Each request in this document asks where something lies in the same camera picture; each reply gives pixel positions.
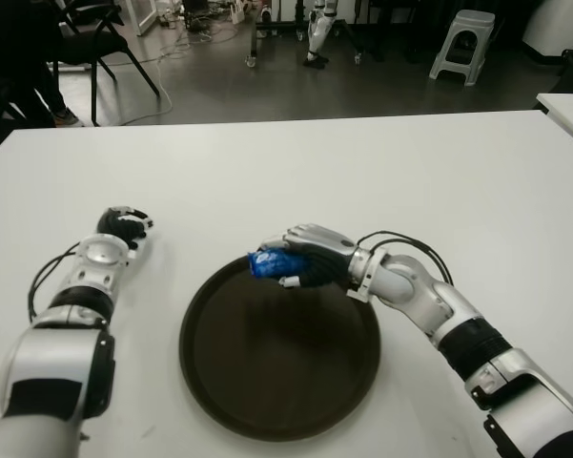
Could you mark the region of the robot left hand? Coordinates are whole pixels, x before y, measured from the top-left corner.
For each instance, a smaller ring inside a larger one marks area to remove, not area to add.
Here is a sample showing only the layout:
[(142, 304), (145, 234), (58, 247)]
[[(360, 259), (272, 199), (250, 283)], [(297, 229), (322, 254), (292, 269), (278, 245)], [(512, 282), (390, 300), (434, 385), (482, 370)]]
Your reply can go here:
[(153, 228), (153, 220), (144, 212), (128, 206), (107, 209), (97, 222), (96, 232), (116, 236), (136, 250), (139, 241), (147, 237)]

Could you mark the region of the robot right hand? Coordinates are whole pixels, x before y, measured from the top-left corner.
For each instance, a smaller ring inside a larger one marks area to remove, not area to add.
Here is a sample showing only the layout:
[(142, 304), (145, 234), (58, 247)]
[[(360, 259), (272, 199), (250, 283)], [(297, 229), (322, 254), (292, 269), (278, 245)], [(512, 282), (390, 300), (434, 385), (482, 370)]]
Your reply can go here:
[(348, 281), (349, 266), (358, 249), (341, 233), (313, 223), (296, 225), (265, 239), (259, 248), (262, 251), (280, 249), (306, 259), (302, 270), (278, 279), (285, 288), (317, 287)]

